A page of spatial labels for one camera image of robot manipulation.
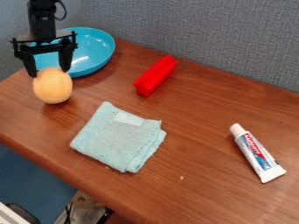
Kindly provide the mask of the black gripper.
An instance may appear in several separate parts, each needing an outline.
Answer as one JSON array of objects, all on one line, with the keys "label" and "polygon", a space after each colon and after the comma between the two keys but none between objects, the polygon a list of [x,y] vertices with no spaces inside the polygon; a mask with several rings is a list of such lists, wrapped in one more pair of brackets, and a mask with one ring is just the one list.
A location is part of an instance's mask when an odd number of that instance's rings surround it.
[{"label": "black gripper", "polygon": [[57,30],[53,38],[36,38],[30,33],[12,38],[13,56],[22,60],[30,77],[34,78],[37,74],[34,54],[57,52],[61,70],[66,72],[70,69],[72,54],[77,48],[76,37],[74,31]]}]

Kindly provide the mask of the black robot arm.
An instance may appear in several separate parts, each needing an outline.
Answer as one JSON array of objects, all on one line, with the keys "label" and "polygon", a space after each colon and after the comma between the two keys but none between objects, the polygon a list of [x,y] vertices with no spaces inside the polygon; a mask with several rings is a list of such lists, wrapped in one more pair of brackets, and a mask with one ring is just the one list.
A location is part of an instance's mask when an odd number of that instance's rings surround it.
[{"label": "black robot arm", "polygon": [[26,73],[33,78],[37,76],[34,55],[57,52],[60,69],[66,72],[70,69],[73,52],[78,47],[77,33],[56,29],[54,21],[61,21],[66,17],[54,16],[56,4],[65,10],[61,0],[28,0],[29,32],[10,40],[13,56],[22,62]]}]

